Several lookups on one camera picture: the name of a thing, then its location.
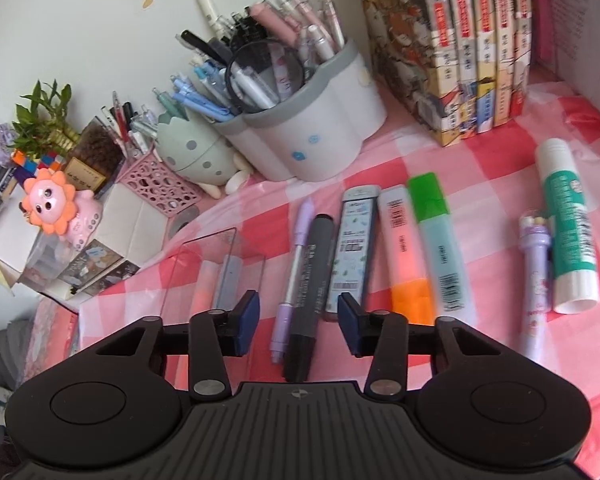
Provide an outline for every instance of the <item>pink lion toy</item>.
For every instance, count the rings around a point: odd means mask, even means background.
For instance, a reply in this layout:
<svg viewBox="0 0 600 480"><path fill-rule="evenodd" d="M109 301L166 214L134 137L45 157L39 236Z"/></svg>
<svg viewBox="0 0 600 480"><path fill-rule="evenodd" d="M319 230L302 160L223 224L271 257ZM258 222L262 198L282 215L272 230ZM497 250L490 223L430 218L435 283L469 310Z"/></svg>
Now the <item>pink lion toy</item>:
<svg viewBox="0 0 600 480"><path fill-rule="evenodd" d="M48 235L57 234L77 251L102 219L102 206L94 200L93 191L76 191L62 171L39 170L36 178L24 182L24 191L27 196L22 207L29 214L29 223L41 226Z"/></svg>

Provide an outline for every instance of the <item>green glue stick label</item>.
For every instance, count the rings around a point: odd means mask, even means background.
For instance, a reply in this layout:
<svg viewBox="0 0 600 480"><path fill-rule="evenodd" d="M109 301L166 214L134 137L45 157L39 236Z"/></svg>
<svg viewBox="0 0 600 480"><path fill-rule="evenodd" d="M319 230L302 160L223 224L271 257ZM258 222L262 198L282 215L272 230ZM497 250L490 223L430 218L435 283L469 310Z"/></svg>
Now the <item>green glue stick label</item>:
<svg viewBox="0 0 600 480"><path fill-rule="evenodd" d="M555 277L573 270L596 270L596 251L580 179L572 171L556 171L546 178L543 187L554 236Z"/></svg>

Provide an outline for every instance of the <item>orange highlighter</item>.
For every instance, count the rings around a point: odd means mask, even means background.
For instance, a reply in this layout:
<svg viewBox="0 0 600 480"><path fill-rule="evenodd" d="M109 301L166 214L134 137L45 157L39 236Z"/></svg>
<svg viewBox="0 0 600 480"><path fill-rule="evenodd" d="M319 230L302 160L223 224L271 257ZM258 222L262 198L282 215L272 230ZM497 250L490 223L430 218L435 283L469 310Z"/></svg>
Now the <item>orange highlighter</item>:
<svg viewBox="0 0 600 480"><path fill-rule="evenodd" d="M389 263L393 311L410 323L433 325L434 301L407 189L393 186L382 190L378 209Z"/></svg>

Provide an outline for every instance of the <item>rubik's cube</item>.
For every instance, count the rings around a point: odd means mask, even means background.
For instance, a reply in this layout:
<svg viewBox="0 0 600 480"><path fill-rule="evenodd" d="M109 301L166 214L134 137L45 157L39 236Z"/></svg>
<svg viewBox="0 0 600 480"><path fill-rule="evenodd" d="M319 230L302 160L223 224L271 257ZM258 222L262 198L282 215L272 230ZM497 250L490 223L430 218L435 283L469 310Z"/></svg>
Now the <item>rubik's cube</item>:
<svg viewBox="0 0 600 480"><path fill-rule="evenodd" d="M64 164L64 157L54 152L49 152L43 155L38 160L31 160L24 153L16 150L11 156L13 161L22 166L29 173L36 174L41 168L47 168L51 171L58 171Z"/></svg>

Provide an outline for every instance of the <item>green plant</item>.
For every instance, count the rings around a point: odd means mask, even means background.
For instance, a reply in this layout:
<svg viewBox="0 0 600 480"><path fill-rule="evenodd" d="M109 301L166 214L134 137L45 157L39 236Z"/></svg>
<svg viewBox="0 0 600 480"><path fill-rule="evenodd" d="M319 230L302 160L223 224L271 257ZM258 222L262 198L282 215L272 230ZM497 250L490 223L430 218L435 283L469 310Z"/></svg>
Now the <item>green plant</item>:
<svg viewBox="0 0 600 480"><path fill-rule="evenodd" d="M18 133L13 147L32 158L48 152L66 155L79 138L79 134L66 122L71 85L65 85L60 91L56 80L52 85L44 85L50 89L49 92L43 90L38 81L31 94L20 96L31 104L29 108L16 105L18 122L13 123Z"/></svg>

